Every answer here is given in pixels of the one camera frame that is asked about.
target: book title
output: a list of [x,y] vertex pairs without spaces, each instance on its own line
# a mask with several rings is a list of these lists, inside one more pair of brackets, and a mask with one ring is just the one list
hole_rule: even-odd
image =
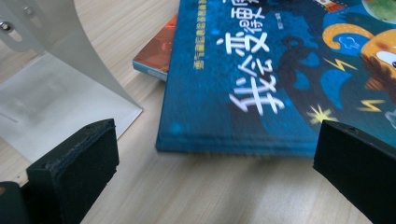
[[[270,48],[265,43],[268,34],[262,29],[265,20],[262,8],[248,7],[259,3],[259,0],[230,0],[230,2],[231,18],[237,19],[241,31],[235,35],[225,33],[224,38],[218,39],[217,45],[225,46],[228,55],[236,54],[241,58],[237,68],[246,75],[235,81],[237,87],[233,89],[233,94],[229,94],[230,100],[244,112],[248,112],[248,107],[253,105],[263,116],[263,106],[269,105],[277,114],[279,109],[285,108],[285,105],[272,94],[276,92],[272,60],[255,57],[260,50],[264,51],[264,55],[270,52]],[[222,3],[230,4],[227,0],[222,0]],[[278,29],[282,30],[283,24],[279,13],[276,13],[276,20]]]

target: book spine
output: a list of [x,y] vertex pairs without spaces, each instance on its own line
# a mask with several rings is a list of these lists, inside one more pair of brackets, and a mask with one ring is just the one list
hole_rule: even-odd
[[150,75],[152,77],[156,77],[162,81],[166,81],[167,74],[163,71],[159,71],[157,69],[154,69],[152,67],[146,66],[142,63],[138,63],[136,61],[132,61],[132,66],[134,67],[135,70],[142,72],[144,74]]

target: orange cartoon character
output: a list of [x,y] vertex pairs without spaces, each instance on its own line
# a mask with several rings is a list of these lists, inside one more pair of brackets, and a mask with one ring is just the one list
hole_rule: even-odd
[[361,48],[364,68],[371,77],[365,87],[370,90],[386,91],[396,104],[396,29],[373,35],[353,24],[334,24],[323,32],[324,42],[332,49],[340,49],[334,38],[340,34],[363,35],[370,40]]

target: black foam block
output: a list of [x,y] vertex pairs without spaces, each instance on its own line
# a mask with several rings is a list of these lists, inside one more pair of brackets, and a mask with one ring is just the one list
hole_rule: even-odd
[[372,222],[396,223],[395,147],[354,127],[325,120],[314,169]]
[[30,223],[20,186],[15,182],[0,182],[0,223]]
[[87,125],[26,169],[40,223],[79,223],[119,164],[113,119]]

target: book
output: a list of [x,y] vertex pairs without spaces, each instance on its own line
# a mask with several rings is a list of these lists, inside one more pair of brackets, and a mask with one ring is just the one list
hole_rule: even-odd
[[135,70],[166,81],[176,23],[177,15],[137,53],[132,60]]
[[157,150],[312,158],[323,120],[396,146],[395,4],[181,0]]

